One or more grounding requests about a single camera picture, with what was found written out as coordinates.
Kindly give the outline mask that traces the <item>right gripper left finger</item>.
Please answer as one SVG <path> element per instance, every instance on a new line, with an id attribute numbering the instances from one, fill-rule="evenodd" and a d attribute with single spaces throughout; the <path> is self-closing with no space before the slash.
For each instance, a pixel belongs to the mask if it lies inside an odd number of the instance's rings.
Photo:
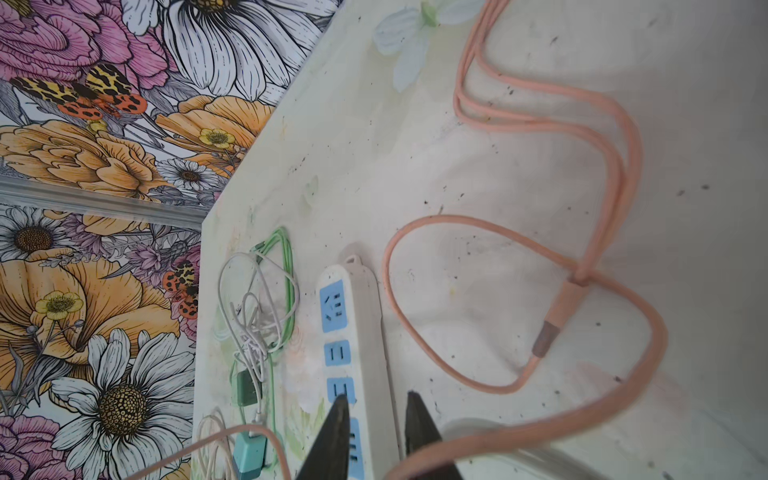
<path id="1" fill-rule="evenodd" d="M 350 455 L 350 413 L 346 394 L 337 396 L 315 439 L 297 480 L 347 480 Z"/>

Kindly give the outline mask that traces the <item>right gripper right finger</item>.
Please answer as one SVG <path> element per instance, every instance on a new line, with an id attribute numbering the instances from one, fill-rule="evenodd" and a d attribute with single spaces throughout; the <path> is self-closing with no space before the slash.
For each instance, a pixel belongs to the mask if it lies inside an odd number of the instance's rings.
<path id="1" fill-rule="evenodd" d="M 410 457 L 418 450 L 442 441 L 442 437 L 430 415 L 421 395 L 409 391 L 405 411 L 405 448 L 406 456 Z M 462 480 L 454 463 L 441 466 L 417 476 L 418 480 Z"/>

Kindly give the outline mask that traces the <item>white blue power strip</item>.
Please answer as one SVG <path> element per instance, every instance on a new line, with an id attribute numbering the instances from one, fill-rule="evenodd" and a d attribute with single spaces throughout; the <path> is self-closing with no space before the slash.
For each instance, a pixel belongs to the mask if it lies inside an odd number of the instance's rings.
<path id="1" fill-rule="evenodd" d="M 350 479 L 382 479 L 400 461 L 377 279 L 350 255 L 317 283 L 327 398 L 347 397 Z"/>

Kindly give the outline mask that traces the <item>teal charger adapter left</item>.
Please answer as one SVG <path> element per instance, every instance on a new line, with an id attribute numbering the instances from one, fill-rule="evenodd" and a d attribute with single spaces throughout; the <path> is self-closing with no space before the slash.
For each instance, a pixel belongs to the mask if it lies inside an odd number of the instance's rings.
<path id="1" fill-rule="evenodd" d="M 235 439 L 233 460 L 237 480 L 256 480 L 264 468 L 268 440 L 263 435 L 240 432 Z"/>

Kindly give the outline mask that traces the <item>green charger adapter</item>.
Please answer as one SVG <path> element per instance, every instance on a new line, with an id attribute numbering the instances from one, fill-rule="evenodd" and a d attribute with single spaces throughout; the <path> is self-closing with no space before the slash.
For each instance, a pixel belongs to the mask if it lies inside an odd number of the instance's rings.
<path id="1" fill-rule="evenodd" d="M 258 405 L 262 398 L 261 382 L 248 370 L 237 373 L 234 377 L 235 401 L 240 407 Z"/>

